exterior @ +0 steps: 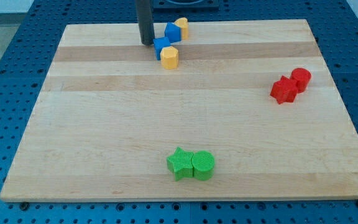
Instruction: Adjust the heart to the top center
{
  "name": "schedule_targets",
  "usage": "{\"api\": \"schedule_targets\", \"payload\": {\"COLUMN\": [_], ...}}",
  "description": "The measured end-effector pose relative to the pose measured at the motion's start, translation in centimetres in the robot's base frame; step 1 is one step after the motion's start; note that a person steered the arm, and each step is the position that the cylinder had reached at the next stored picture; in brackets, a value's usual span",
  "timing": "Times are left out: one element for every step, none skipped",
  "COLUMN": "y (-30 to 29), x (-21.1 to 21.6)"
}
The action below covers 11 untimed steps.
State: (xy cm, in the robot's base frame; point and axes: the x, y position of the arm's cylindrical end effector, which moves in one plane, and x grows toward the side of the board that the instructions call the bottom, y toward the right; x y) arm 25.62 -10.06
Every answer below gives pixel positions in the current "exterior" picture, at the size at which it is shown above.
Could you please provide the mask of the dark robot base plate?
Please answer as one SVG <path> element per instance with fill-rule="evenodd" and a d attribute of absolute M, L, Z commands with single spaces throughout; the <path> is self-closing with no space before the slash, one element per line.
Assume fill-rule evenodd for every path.
<path fill-rule="evenodd" d="M 220 0 L 152 0 L 155 10 L 163 9 L 218 9 Z"/>

